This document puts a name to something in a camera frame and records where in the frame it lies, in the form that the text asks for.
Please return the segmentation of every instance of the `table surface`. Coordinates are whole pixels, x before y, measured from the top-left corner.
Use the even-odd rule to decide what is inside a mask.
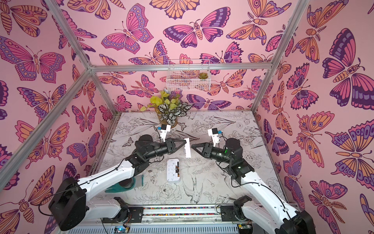
[[[121,162],[135,149],[134,142],[141,135],[149,134],[154,141],[159,135],[154,126],[159,127],[155,112],[122,113],[115,133],[112,137],[100,171]],[[212,142],[208,129],[218,128],[225,137],[240,140],[243,158],[256,170],[259,176],[284,199],[282,189],[262,140],[255,118],[250,111],[217,111],[188,112],[187,116],[179,117],[178,125],[171,129],[167,137],[190,138],[190,144]],[[224,146],[221,138],[220,147]],[[166,179],[166,162],[177,158],[180,162],[180,180],[170,183]],[[233,188],[228,174],[224,173],[215,163],[200,156],[191,149],[191,158],[186,158],[183,148],[172,155],[165,155],[161,162],[150,164],[143,171],[143,187],[126,192],[98,194],[94,200],[108,200],[121,197],[133,205],[164,205],[164,204],[222,204],[233,203],[243,195],[253,197],[243,188]]]

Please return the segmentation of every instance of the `wire basket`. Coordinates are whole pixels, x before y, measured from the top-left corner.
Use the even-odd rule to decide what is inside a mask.
[[[190,59],[199,61],[197,64],[188,64],[180,68],[181,60],[169,60],[166,87],[168,90],[204,90],[209,91],[211,85],[210,61],[201,59]],[[206,73],[208,78],[200,79],[199,74]]]

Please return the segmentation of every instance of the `plant pot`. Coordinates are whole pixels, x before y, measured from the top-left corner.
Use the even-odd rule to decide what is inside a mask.
[[[155,107],[154,110],[156,111],[157,114],[161,114],[161,111],[157,107]],[[168,121],[166,119],[160,120],[160,124],[168,124]],[[171,126],[171,128],[174,128],[177,124],[178,124],[178,117],[175,119],[175,124]]]

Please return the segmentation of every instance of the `cable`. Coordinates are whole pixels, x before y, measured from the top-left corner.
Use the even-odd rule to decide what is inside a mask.
[[[108,231],[107,231],[107,229],[106,229],[105,226],[104,226],[104,223],[102,222],[102,218],[100,218],[100,220],[101,220],[101,224],[102,224],[102,227],[104,228],[105,232],[106,232],[107,234],[109,234]]]

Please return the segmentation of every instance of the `potted plant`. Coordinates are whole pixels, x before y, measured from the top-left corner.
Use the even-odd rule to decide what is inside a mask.
[[[161,98],[152,96],[147,107],[143,106],[140,111],[146,111],[147,108],[154,107],[162,124],[169,124],[171,128],[178,123],[178,117],[186,116],[187,111],[191,109],[192,105],[187,102],[182,102],[180,95],[170,96],[167,90],[160,92]]]

